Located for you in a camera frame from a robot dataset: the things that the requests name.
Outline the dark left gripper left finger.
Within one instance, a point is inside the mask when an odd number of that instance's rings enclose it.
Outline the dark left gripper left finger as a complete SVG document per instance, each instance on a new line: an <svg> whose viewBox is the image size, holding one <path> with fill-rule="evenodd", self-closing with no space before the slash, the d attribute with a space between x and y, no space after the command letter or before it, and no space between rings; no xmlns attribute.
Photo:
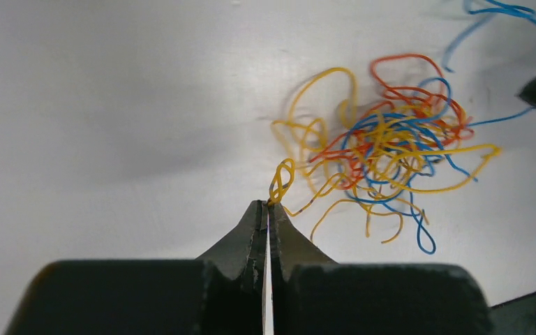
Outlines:
<svg viewBox="0 0 536 335"><path fill-rule="evenodd" d="M261 334L267 205L252 201L193 259L59 260L28 285L7 334Z"/></svg>

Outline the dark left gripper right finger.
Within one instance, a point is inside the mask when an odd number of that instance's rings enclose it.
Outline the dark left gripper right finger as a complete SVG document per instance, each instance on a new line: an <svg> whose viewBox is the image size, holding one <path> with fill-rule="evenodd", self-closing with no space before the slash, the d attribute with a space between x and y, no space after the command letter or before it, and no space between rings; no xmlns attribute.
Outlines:
<svg viewBox="0 0 536 335"><path fill-rule="evenodd" d="M440 263L338 263L267 208L276 334L491 334L475 279Z"/></svg>

